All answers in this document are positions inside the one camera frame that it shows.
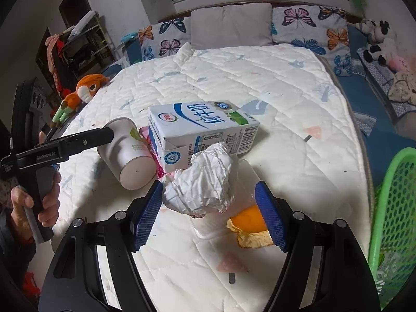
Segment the orange plush toy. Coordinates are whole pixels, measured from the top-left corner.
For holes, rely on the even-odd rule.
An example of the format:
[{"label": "orange plush toy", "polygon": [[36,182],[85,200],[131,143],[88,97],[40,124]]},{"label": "orange plush toy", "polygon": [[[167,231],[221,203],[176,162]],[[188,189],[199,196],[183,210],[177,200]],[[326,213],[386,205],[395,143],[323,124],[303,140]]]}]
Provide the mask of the orange plush toy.
[{"label": "orange plush toy", "polygon": [[51,127],[61,126],[72,113],[79,112],[82,102],[88,103],[91,101],[98,89],[108,81],[109,78],[102,74],[92,74],[81,78],[76,85],[76,91],[70,93],[62,101],[55,116],[53,116]]}]

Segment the green plastic basket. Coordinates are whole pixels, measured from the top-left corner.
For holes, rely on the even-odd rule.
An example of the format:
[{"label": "green plastic basket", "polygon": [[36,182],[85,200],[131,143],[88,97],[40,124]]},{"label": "green plastic basket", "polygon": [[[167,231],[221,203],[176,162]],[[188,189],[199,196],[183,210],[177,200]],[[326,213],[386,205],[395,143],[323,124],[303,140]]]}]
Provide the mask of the green plastic basket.
[{"label": "green plastic basket", "polygon": [[384,308],[416,265],[416,149],[394,156],[376,192],[369,265]]}]

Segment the white and blue box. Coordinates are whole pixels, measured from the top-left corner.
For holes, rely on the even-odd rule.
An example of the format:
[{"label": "white and blue box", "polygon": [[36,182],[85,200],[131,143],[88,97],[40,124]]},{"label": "white and blue box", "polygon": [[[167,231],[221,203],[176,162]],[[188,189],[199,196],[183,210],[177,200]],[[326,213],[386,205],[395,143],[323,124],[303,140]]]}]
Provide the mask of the white and blue box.
[{"label": "white and blue box", "polygon": [[193,154],[219,141],[230,155],[249,151],[260,125],[229,101],[150,106],[148,118],[153,149],[167,173],[186,169]]}]

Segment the basket rim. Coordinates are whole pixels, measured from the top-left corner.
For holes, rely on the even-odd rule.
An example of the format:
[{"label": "basket rim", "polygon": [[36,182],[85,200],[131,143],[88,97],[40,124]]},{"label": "basket rim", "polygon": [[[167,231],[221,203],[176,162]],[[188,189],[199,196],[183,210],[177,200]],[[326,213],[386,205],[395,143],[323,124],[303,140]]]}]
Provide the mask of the basket rim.
[{"label": "basket rim", "polygon": [[376,279],[377,268],[379,265],[380,246],[381,240],[383,238],[383,226],[387,209],[388,193],[390,192],[393,177],[396,173],[396,170],[398,169],[399,164],[402,162],[403,159],[405,159],[408,156],[415,157],[416,164],[415,148],[404,148],[393,157],[392,161],[390,162],[390,165],[388,166],[386,175],[384,176],[384,180],[381,185],[381,190],[377,198],[377,205],[375,208],[374,224],[371,233],[368,258],[368,264],[370,266],[370,270],[373,274],[374,279]]}]

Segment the tissue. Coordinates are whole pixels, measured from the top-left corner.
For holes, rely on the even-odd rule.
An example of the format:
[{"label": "tissue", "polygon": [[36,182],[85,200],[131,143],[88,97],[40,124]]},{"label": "tissue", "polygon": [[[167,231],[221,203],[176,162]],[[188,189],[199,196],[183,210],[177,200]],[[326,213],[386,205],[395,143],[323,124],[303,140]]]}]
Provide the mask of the tissue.
[{"label": "tissue", "polygon": [[224,212],[232,203],[230,184],[236,178],[227,145],[218,142],[209,146],[194,154],[191,164],[186,170],[177,169],[173,179],[168,175],[160,179],[164,205],[197,218]]}]

